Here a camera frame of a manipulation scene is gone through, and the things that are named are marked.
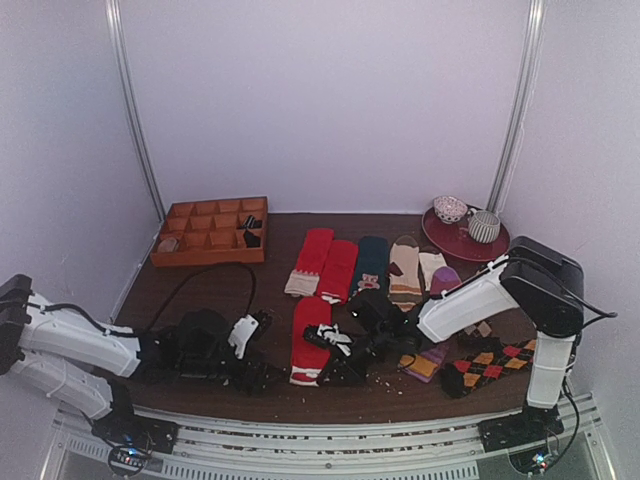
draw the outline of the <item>beige sock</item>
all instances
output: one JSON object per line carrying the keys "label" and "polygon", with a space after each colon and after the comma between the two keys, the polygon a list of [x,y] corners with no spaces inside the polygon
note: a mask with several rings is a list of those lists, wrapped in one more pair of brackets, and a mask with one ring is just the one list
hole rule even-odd
{"label": "beige sock", "polygon": [[447,262],[441,253],[420,252],[420,268],[422,269],[422,277],[424,278],[425,291],[431,290],[431,279],[433,274],[440,267],[446,267]]}
{"label": "beige sock", "polygon": [[389,264],[389,300],[403,312],[408,312],[422,301],[418,279],[418,242],[409,235],[398,238],[391,247]]}

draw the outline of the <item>wooden organizer tray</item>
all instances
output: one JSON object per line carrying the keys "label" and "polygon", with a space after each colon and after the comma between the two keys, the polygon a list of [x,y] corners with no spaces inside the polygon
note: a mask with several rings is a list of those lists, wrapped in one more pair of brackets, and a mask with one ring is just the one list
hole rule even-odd
{"label": "wooden organizer tray", "polygon": [[[248,248],[240,226],[249,216],[262,221],[249,229],[260,237],[260,246]],[[213,265],[224,262],[262,263],[267,238],[267,197],[234,198],[171,205],[151,251],[156,267]],[[158,252],[160,242],[175,238],[173,252]]]}

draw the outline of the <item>wooden table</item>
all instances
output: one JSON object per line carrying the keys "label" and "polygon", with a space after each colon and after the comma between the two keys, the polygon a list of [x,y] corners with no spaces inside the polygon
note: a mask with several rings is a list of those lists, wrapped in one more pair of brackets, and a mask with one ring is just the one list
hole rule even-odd
{"label": "wooden table", "polygon": [[[393,242],[412,235],[428,245],[416,215],[335,215],[272,214],[269,217],[267,260],[253,266],[258,278],[253,310],[276,312],[271,328],[256,344],[267,359],[289,366],[291,325],[297,300],[283,293],[295,265],[305,233],[314,227],[330,227],[335,238],[357,242],[364,235],[379,235]],[[447,259],[464,279],[477,265]],[[189,272],[189,268],[156,269],[149,261],[143,266],[118,316],[119,325],[144,327],[169,292]],[[237,268],[212,271],[194,278],[168,306],[156,328],[177,324],[187,311],[208,307],[229,321],[242,315],[249,294],[247,272]],[[355,328],[344,306],[334,307],[334,323],[348,331]],[[535,330],[519,310],[496,315],[494,332],[505,342],[534,338]],[[455,342],[448,360],[464,356]],[[285,423],[378,423],[431,420],[437,418],[500,412],[522,405],[528,373],[517,373],[481,388],[466,398],[452,400],[441,390],[438,379],[424,385],[397,371],[395,365],[375,366],[366,387],[297,387],[288,383],[274,386],[259,397],[248,397],[232,387],[196,380],[143,386],[129,383],[133,401],[161,410],[254,422]]]}

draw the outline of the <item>striped sock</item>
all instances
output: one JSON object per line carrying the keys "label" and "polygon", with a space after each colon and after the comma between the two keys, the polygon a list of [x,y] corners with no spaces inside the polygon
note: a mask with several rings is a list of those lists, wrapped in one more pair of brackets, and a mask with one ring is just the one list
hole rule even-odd
{"label": "striped sock", "polygon": [[391,247],[389,261],[389,300],[403,312],[408,312],[422,301],[418,279],[418,242],[409,235],[401,236]]}

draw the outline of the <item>bowl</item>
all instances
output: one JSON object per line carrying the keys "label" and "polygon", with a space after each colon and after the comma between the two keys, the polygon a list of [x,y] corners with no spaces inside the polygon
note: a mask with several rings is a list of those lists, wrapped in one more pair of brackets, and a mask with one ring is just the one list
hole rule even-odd
{"label": "bowl", "polygon": [[459,222],[467,214],[469,207],[462,200],[444,195],[433,200],[433,209],[438,218],[447,225]]}

